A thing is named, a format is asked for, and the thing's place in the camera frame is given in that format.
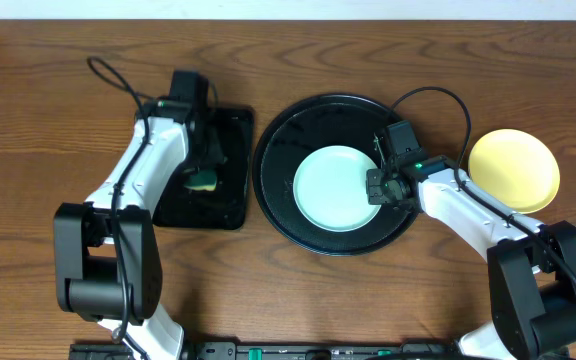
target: wooden table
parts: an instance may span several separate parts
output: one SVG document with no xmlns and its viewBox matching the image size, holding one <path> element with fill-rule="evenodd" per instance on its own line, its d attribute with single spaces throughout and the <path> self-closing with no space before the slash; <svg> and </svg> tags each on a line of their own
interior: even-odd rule
<svg viewBox="0 0 576 360">
<path fill-rule="evenodd" d="M 576 23 L 0 21 L 0 359 L 65 359 L 73 342 L 109 340 L 60 311 L 54 285 L 55 210 L 95 190 L 132 134 L 135 105 L 89 72 L 92 54 L 155 95 L 174 68 L 200 70 L 223 101 L 254 107 L 255 139 L 310 95 L 389 103 L 447 87 L 469 105 L 474 139 L 517 128 L 548 145 L 561 187 L 536 217 L 576 225 Z M 456 156 L 452 100 L 419 95 L 401 113 L 431 154 Z M 241 230 L 157 229 L 157 241 L 162 302 L 196 340 L 447 339 L 490 319 L 484 261 L 423 216 L 373 254 L 320 256 L 281 236 L 251 191 Z"/>
</svg>

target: sponge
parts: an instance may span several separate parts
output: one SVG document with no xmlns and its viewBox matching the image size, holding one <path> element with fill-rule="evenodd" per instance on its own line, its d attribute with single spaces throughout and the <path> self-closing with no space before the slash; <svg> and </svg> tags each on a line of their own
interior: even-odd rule
<svg viewBox="0 0 576 360">
<path fill-rule="evenodd" d="M 217 188 L 217 173 L 215 170 L 201 170 L 191 175 L 184 184 L 186 189 L 194 191 L 215 191 Z"/>
</svg>

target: black cable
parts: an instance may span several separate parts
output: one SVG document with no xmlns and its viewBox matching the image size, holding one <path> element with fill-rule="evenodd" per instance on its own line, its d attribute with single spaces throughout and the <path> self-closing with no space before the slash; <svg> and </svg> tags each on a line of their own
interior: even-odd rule
<svg viewBox="0 0 576 360">
<path fill-rule="evenodd" d="M 217 108 L 219 107 L 219 94 L 217 94 L 217 87 L 215 86 L 215 83 L 211 81 L 209 84 L 210 90 L 212 90 L 212 98 L 214 101 L 212 111 L 210 112 L 210 120 L 213 120 L 215 118 L 215 114 L 217 113 Z"/>
<path fill-rule="evenodd" d="M 136 352 L 139 353 L 139 357 L 141 358 L 141 360 L 149 360 L 148 358 L 148 353 L 146 353 L 146 350 L 142 349 L 141 346 L 139 346 L 135 340 L 133 340 L 132 337 L 130 337 L 130 335 L 126 334 L 126 343 L 128 344 L 128 346 L 130 346 L 131 348 L 133 348 Z"/>
<path fill-rule="evenodd" d="M 144 106 L 141 103 L 141 100 L 139 98 L 144 97 L 147 99 L 152 99 L 152 97 L 138 93 L 135 90 L 133 90 L 133 88 L 126 81 L 126 79 L 124 79 L 124 77 L 121 76 L 121 74 L 119 74 L 112 66 L 110 66 L 108 63 L 106 63 L 103 59 L 101 59 L 99 57 L 91 56 L 86 60 L 86 62 L 88 63 L 88 67 L 90 67 L 92 72 L 95 73 L 95 75 L 97 75 L 103 81 L 112 85 L 113 87 L 116 87 L 118 89 L 126 91 L 127 93 L 129 93 L 132 96 L 133 100 L 137 104 L 137 108 L 139 109 L 138 110 L 139 114 L 141 115 L 141 118 L 143 119 L 143 122 L 144 122 L 144 137 L 143 137 L 143 140 L 141 141 L 141 145 L 137 149 L 137 152 L 135 153 L 135 155 L 133 155 L 132 159 L 130 159 L 130 161 L 128 162 L 128 165 L 126 165 L 126 168 L 124 169 L 124 171 L 119 176 L 119 179 L 117 180 L 117 182 L 113 185 L 113 193 L 112 193 L 112 199 L 111 199 L 111 205 L 110 205 L 110 221 L 111 221 L 111 228 L 112 228 L 112 237 L 113 237 L 113 242 L 115 245 L 115 252 L 117 255 L 117 268 L 118 268 L 119 282 L 121 283 L 121 293 L 122 293 L 122 298 L 123 298 L 122 299 L 123 308 L 122 308 L 122 312 L 121 312 L 121 325 L 117 329 L 115 329 L 115 331 L 112 332 L 112 338 L 113 338 L 113 341 L 115 343 L 121 343 L 123 341 L 124 337 L 126 336 L 126 330 L 128 329 L 128 322 L 130 321 L 130 312 L 132 310 L 132 287 L 129 286 L 128 277 L 126 275 L 126 264 L 124 263 L 124 256 L 123 256 L 123 251 L 121 248 L 121 236 L 120 236 L 121 227 L 119 225 L 119 216 L 117 214 L 117 206 L 118 206 L 119 196 L 121 196 L 121 191 L 122 191 L 123 186 L 124 186 L 124 182 L 126 181 L 128 174 L 130 174 L 130 170 L 133 168 L 133 166 L 135 165 L 135 163 L 139 159 L 139 156 L 144 151 L 146 146 L 148 146 L 148 142 L 150 141 L 150 124 L 148 123 L 148 117 L 146 116 L 148 114 L 144 110 Z M 119 85 L 119 84 L 109 80 L 106 76 L 102 75 L 97 70 L 97 68 L 95 67 L 95 63 L 100 64 L 101 66 L 106 68 L 106 70 L 108 70 L 112 75 L 114 75 L 122 85 Z"/>
<path fill-rule="evenodd" d="M 97 70 L 97 68 L 94 66 L 93 63 L 98 62 L 100 63 L 103 67 L 105 67 L 108 71 L 110 71 L 118 80 L 119 82 L 121 82 L 121 84 L 118 84 L 110 79 L 108 79 L 106 77 L 106 75 L 102 74 L 101 72 L 99 72 L 99 70 Z M 144 98 L 147 100 L 152 100 L 154 99 L 154 97 L 144 94 L 144 93 L 140 93 L 138 91 L 134 91 L 130 85 L 128 85 L 128 83 L 125 81 L 125 79 L 123 77 L 121 77 L 121 75 L 119 75 L 119 73 L 113 69 L 110 65 L 108 65 L 108 63 L 106 63 L 104 60 L 102 60 L 101 58 L 97 57 L 97 56 L 90 56 L 88 59 L 86 59 L 86 63 L 88 64 L 88 67 L 90 68 L 90 70 L 95 73 L 95 75 L 97 75 L 97 77 L 99 77 L 101 80 L 103 80 L 106 84 L 117 88 L 119 90 L 125 91 L 127 93 L 131 93 L 131 95 L 135 95 L 139 98 Z"/>
<path fill-rule="evenodd" d="M 447 89 L 444 89 L 441 87 L 437 87 L 437 86 L 421 87 L 421 88 L 412 90 L 412 91 L 404 94 L 397 101 L 395 101 L 392 104 L 392 106 L 390 107 L 390 111 L 388 112 L 387 117 L 388 118 L 390 117 L 390 115 L 394 112 L 397 105 L 399 105 L 402 101 L 404 101 L 408 97 L 410 97 L 414 94 L 417 94 L 419 92 L 422 92 L 422 91 L 439 91 L 439 92 L 442 92 L 442 93 L 452 97 L 455 101 L 457 101 L 457 103 L 459 103 L 459 106 L 461 106 L 461 109 L 464 112 L 464 116 L 466 118 L 466 138 L 464 139 L 464 145 L 461 149 L 461 152 L 459 153 L 459 157 L 457 158 L 457 167 L 455 168 L 455 182 L 457 183 L 458 190 L 463 190 L 466 194 L 468 194 L 468 196 L 473 198 L 475 201 L 477 201 L 483 207 L 490 210 L 493 214 L 499 216 L 501 219 L 506 221 L 507 224 L 510 224 L 510 225 L 516 227 L 517 229 L 521 230 L 522 232 L 524 232 L 535 244 L 537 244 L 537 246 L 539 246 L 544 251 L 544 253 L 546 253 L 546 255 L 548 255 L 548 257 L 550 257 L 550 259 L 555 263 L 555 265 L 557 265 L 559 267 L 559 269 L 564 274 L 566 274 L 566 276 L 570 279 L 570 282 L 572 283 L 573 287 L 576 289 L 576 275 L 575 275 L 575 273 L 572 271 L 572 269 L 570 269 L 568 264 L 566 264 L 566 262 L 561 257 L 559 257 L 559 255 L 557 253 L 555 253 L 555 251 L 552 250 L 550 248 L 550 246 L 548 246 L 548 244 L 546 244 L 546 242 L 543 239 L 541 239 L 534 232 L 530 231 L 530 229 L 526 228 L 525 226 L 520 224 L 518 221 L 516 221 L 513 218 L 514 214 L 504 214 L 501 210 L 495 208 L 491 204 L 488 204 L 486 201 L 479 198 L 470 189 L 468 189 L 465 182 L 461 180 L 461 177 L 459 176 L 459 169 L 461 167 L 461 162 L 464 158 L 464 155 L 466 154 L 466 149 L 468 147 L 468 141 L 470 141 L 470 132 L 472 129 L 472 123 L 470 121 L 470 113 L 468 112 L 468 108 L 466 107 L 466 104 L 464 104 L 464 102 L 459 98 L 459 96 L 457 96 L 455 93 L 453 93 L 450 90 L 447 90 Z"/>
</svg>

